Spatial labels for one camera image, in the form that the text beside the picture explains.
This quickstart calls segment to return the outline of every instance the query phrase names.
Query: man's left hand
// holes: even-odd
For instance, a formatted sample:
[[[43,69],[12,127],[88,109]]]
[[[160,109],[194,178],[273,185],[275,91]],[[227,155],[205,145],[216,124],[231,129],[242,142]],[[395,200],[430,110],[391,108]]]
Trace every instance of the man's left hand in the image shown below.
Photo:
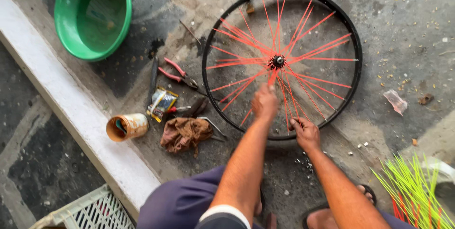
[[[278,98],[273,86],[263,83],[251,100],[256,119],[272,121],[278,112]]]

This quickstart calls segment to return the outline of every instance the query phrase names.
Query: hand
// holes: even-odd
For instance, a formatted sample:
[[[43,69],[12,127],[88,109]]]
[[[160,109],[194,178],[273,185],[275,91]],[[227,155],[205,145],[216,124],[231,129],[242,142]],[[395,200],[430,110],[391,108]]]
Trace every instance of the hand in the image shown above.
[[[321,149],[321,139],[319,137],[319,128],[312,122],[300,118],[300,123],[304,126],[300,126],[299,118],[290,119],[291,123],[290,130],[295,130],[297,135],[297,144],[306,152]]]
[[[254,93],[251,107],[256,119],[271,122],[278,112],[278,98],[275,94],[275,88],[263,83],[259,90]]]

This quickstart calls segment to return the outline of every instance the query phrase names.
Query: black wheel rim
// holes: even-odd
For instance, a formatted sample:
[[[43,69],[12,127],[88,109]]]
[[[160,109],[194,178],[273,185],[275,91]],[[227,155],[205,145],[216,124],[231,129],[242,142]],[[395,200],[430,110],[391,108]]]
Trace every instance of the black wheel rim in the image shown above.
[[[222,19],[226,19],[227,16],[229,16],[230,13],[232,13],[235,9],[240,7],[241,5],[247,3],[250,0],[238,0],[236,3],[231,5],[220,17]],[[354,27],[354,24],[352,23],[351,19],[347,16],[347,14],[332,0],[317,0],[321,3],[323,3],[325,6],[327,6],[329,9],[335,11],[336,13],[334,14],[338,19],[344,24],[344,26],[347,28],[347,30],[352,33],[351,39],[353,41],[353,46],[354,46],[354,51],[355,51],[355,59],[357,60],[355,62],[355,68],[354,68],[354,76],[353,80],[351,83],[351,88],[349,92],[346,95],[346,98],[344,102],[339,106],[338,110],[332,114],[329,118],[327,118],[326,121],[323,123],[319,124],[318,127],[321,129],[325,127],[328,123],[333,121],[347,106],[347,104],[352,100],[354,93],[357,89],[357,86],[360,81],[360,75],[361,75],[361,69],[362,69],[362,46],[360,43],[360,38],[357,33],[356,28]],[[212,43],[213,37],[216,33],[214,29],[218,29],[221,25],[222,21],[221,19],[218,19],[218,21],[214,24],[210,34],[208,35],[207,42],[204,48],[204,53],[202,56],[202,80],[204,83],[204,87],[206,89],[207,95],[210,99],[210,102],[212,103],[213,107],[217,111],[217,113],[230,125],[232,125],[234,128],[237,130],[241,131],[242,133],[245,133],[245,129],[237,125],[235,122],[233,122],[231,119],[229,119],[226,114],[222,112],[220,107],[217,105],[212,92],[210,92],[210,86],[208,83],[207,79],[207,71],[206,71],[206,66],[207,66],[207,57],[209,54],[209,51],[211,49],[210,44]],[[290,140],[290,139],[295,139],[295,135],[291,136],[269,136],[268,139],[272,141],[282,141],[282,140]]]

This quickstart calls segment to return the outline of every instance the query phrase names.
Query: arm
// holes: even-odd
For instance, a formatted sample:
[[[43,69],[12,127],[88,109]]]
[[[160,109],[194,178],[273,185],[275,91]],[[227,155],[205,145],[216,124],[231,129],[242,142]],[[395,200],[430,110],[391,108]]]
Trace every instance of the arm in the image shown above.
[[[340,229],[390,229],[378,210],[320,149],[319,129],[310,121],[291,119],[297,143],[310,158]]]
[[[263,175],[267,135],[278,110],[278,99],[273,91],[273,88],[263,84],[256,92],[251,101],[254,122],[227,163],[210,204],[210,208],[226,204],[240,210],[250,226],[253,224],[254,207]]]

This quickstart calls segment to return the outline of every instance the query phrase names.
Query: white plastic crate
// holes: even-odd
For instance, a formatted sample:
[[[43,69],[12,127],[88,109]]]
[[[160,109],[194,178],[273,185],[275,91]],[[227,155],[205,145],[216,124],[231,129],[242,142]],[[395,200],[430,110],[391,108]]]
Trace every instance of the white plastic crate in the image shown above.
[[[135,229],[107,184],[51,212],[30,229],[58,225],[67,229]]]

